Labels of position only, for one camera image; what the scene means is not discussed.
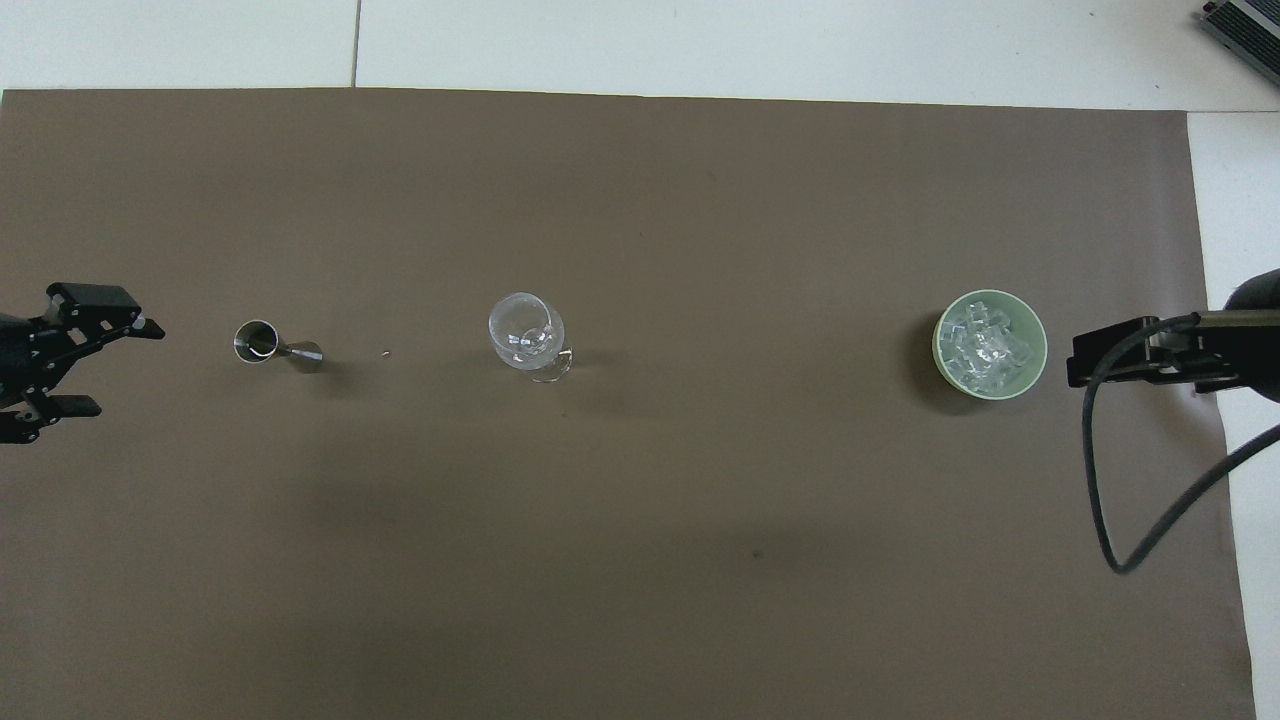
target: green bowl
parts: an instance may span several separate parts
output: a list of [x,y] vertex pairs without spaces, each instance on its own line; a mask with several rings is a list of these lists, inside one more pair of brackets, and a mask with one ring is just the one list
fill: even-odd
[[[1001,388],[997,395],[984,395],[965,387],[960,383],[960,378],[952,377],[942,364],[942,323],[959,318],[970,302],[978,301],[986,304],[987,307],[1004,310],[1009,315],[1010,331],[1027,345],[1032,346],[1033,355],[1030,363],[1023,368],[1021,374]],[[1041,373],[1044,372],[1047,357],[1048,338],[1044,337],[1044,324],[1041,323],[1039,316],[1032,310],[1030,305],[1002,290],[975,290],[961,295],[942,311],[938,324],[933,327],[933,363],[938,366],[938,372],[960,392],[980,397],[982,400],[1009,400],[1027,392],[1039,379]]]

